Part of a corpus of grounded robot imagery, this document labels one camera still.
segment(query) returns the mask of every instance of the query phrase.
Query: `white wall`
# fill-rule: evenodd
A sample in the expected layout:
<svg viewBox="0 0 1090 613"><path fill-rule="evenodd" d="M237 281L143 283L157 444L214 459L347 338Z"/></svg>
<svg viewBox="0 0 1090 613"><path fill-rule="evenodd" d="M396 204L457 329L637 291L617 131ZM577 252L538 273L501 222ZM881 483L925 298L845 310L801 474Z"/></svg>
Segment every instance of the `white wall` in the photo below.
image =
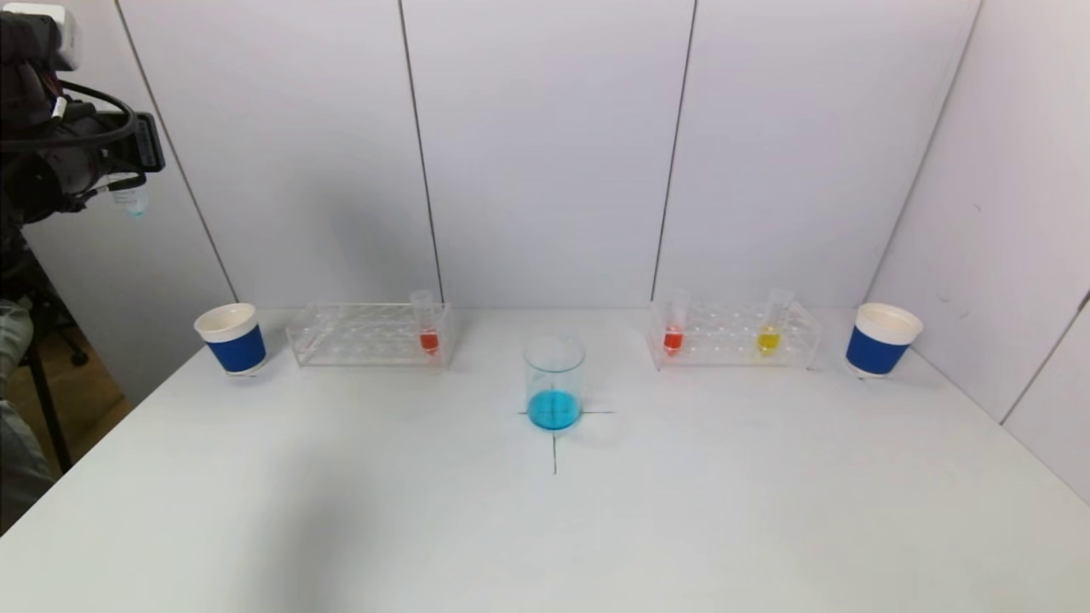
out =
<svg viewBox="0 0 1090 613"><path fill-rule="evenodd" d="M438 296L397 0L124 0L239 297Z"/></svg>
<svg viewBox="0 0 1090 613"><path fill-rule="evenodd" d="M872 300L995 419L1090 289L1090 2L988 0Z"/></svg>
<svg viewBox="0 0 1090 613"><path fill-rule="evenodd" d="M153 111L110 0L65 0L83 31L83 64L62 77ZM158 118L167 167L148 176L137 219L110 196L86 211L24 229L38 261L132 402L140 402L202 345L193 321L233 300Z"/></svg>
<svg viewBox="0 0 1090 613"><path fill-rule="evenodd" d="M692 0L404 0L447 297L651 297Z"/></svg>
<svg viewBox="0 0 1090 613"><path fill-rule="evenodd" d="M1090 503L1090 309L1071 324L1003 426Z"/></svg>
<svg viewBox="0 0 1090 613"><path fill-rule="evenodd" d="M977 0L701 0L656 288L858 305Z"/></svg>

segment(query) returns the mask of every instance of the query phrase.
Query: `test tube with red liquid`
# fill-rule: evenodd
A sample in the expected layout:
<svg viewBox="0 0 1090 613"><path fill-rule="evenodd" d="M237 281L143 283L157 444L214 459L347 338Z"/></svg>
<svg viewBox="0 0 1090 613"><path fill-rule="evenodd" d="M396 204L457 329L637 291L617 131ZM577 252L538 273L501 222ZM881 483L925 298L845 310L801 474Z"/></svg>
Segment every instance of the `test tube with red liquid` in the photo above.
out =
<svg viewBox="0 0 1090 613"><path fill-rule="evenodd" d="M412 303L412 313L420 327L420 347L428 356L435 356L439 351L439 310L432 300L432 292L426 289L416 290L409 296L409 302Z"/></svg>
<svg viewBox="0 0 1090 613"><path fill-rule="evenodd" d="M685 345L685 320L688 313L689 292L683 289L667 291L663 301L663 316L666 318L663 349L667 356L676 356Z"/></svg>

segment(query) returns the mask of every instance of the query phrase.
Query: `cup rim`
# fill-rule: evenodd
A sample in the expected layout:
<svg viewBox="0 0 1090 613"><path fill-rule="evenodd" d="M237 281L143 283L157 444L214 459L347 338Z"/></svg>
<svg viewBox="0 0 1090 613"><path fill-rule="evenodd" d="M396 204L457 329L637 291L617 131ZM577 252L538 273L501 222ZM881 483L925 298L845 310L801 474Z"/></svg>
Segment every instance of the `cup rim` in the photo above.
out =
<svg viewBox="0 0 1090 613"><path fill-rule="evenodd" d="M206 322L207 320L215 317L216 315L219 315L223 312L231 312L233 310L239 310L240 312L245 313L245 316L242 316L239 318L239 321L223 327L211 328L207 327L206 325L203 325L203 322ZM257 306L254 306L249 302L232 302L230 304L222 304L220 306L216 306L215 309L209 309L208 311L205 311L199 317L197 317L195 322L193 322L193 329L202 334L217 334L217 333L228 332L245 324L247 321L250 321L251 317L254 316L255 313L257 313Z"/></svg>
<svg viewBox="0 0 1090 613"><path fill-rule="evenodd" d="M870 316L870 313L873 311L883 311L887 315L892 315L894 317L898 317L905 321L905 323L912 326L911 329L912 334L919 335L921 332L923 332L923 321L921 321L920 317L917 317L916 315L901 309L900 306L894 306L893 304L886 304L885 302L867 302L859 306L859 314L862 315L864 318L867 318L867 321L870 322L871 324L882 329L887 329L889 332L909 332L909 330L892 330L887 326L882 325L880 322L876 322L873 317Z"/></svg>
<svg viewBox="0 0 1090 613"><path fill-rule="evenodd" d="M555 339L562 340L562 341L574 342L576 348L579 349L579 360L573 365L565 368L565 369L544 369L542 366L538 366L537 364L535 364L530 359L530 356L528 353L530 351L530 346L534 341L537 341L537 340L541 340L541 339L545 339L545 338L555 338ZM580 340L579 337L577 337L573 334L540 334L540 335L531 337L529 340L526 340L523 344L523 346L522 346L522 360L526 363L528 366L530 366L530 368L532 368L532 369L534 369L536 371L544 372L544 373L549 373L549 374L561 374L561 373L566 373L566 372L571 372L571 371L578 369L579 366L583 365L583 362L586 361L586 347L584 347L583 346L583 341Z"/></svg>

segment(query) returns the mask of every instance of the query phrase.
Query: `glass beaker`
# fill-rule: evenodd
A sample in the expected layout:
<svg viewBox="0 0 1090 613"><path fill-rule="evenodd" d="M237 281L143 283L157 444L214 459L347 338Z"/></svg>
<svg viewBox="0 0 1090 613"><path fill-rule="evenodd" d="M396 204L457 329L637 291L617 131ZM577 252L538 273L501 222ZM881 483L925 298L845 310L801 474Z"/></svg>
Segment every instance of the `glass beaker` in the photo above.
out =
<svg viewBox="0 0 1090 613"><path fill-rule="evenodd" d="M580 386L586 351L570 335L538 336L526 342L526 417L545 430L564 430L582 412Z"/></svg>

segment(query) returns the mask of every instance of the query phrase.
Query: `blue and white cup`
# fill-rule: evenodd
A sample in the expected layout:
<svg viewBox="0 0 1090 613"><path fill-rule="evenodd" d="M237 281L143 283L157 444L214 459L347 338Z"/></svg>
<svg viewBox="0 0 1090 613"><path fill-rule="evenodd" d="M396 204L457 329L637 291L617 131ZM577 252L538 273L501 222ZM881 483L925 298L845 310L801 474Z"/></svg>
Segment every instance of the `blue and white cup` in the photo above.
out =
<svg viewBox="0 0 1090 613"><path fill-rule="evenodd" d="M904 309L868 302L856 313L848 364L860 376L885 376L923 332L923 322Z"/></svg>
<svg viewBox="0 0 1090 613"><path fill-rule="evenodd" d="M193 324L227 374L250 374L265 362L265 341L253 304L225 304Z"/></svg>

